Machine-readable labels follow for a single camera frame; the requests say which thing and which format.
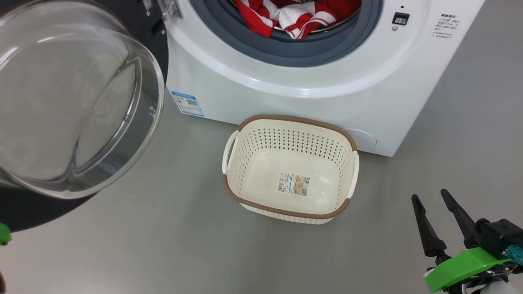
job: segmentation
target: basket handle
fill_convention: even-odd
[[[358,151],[353,151],[353,154],[354,154],[354,170],[353,170],[353,181],[350,183],[349,195],[347,195],[347,198],[349,198],[349,199],[354,194],[354,190],[356,189],[356,182],[358,181],[358,174],[359,174]]]
[[[238,134],[239,131],[235,131],[232,133],[229,140],[227,140],[227,144],[225,145],[225,150],[223,151],[223,159],[222,159],[222,173],[226,174],[229,169],[231,168],[231,158],[234,156],[234,152],[236,152],[236,146],[238,145]]]

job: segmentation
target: white plastic basket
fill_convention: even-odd
[[[354,193],[359,156],[352,137],[326,123],[255,116],[229,138],[223,182],[246,209],[280,220],[324,224]]]

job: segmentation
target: brown basket rim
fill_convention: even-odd
[[[338,132],[342,134],[350,143],[350,146],[352,147],[353,151],[357,151],[356,143],[354,139],[342,128],[330,125],[328,123],[315,121],[311,119],[305,119],[305,118],[299,118],[299,117],[293,117],[293,116],[282,116],[282,115],[257,115],[253,117],[249,117],[248,119],[244,120],[239,126],[238,126],[238,132],[241,132],[242,129],[248,125],[249,123],[255,121],[255,120],[261,120],[261,119],[272,119],[272,120],[282,120],[282,121],[291,121],[291,122],[298,122],[298,123],[304,123],[306,125],[312,125],[317,126],[321,128],[325,128],[328,130],[332,130],[335,132]],[[232,199],[236,200],[239,203],[252,206],[254,208],[258,208],[261,210],[266,210],[274,213],[284,214],[287,216],[292,217],[299,217],[299,218],[309,218],[309,219],[330,219],[338,214],[342,213],[347,206],[349,205],[350,199],[346,198],[345,201],[343,201],[342,205],[336,209],[335,211],[327,214],[314,214],[314,213],[301,213],[301,212],[295,212],[290,210],[283,210],[283,209],[277,209],[270,206],[261,205],[252,201],[245,200],[238,195],[236,195],[234,192],[232,192],[232,189],[229,186],[229,182],[227,181],[227,174],[223,174],[223,183],[225,185],[225,189],[227,190],[227,193],[231,196]]]

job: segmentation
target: red and white clothing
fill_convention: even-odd
[[[361,0],[235,0],[249,29],[266,38],[279,25],[293,39],[304,39],[311,31],[352,15]]]

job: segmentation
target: barcode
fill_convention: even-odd
[[[278,182],[278,192],[282,192],[283,191],[283,184],[285,183],[285,178],[284,177],[280,177],[280,181]]]

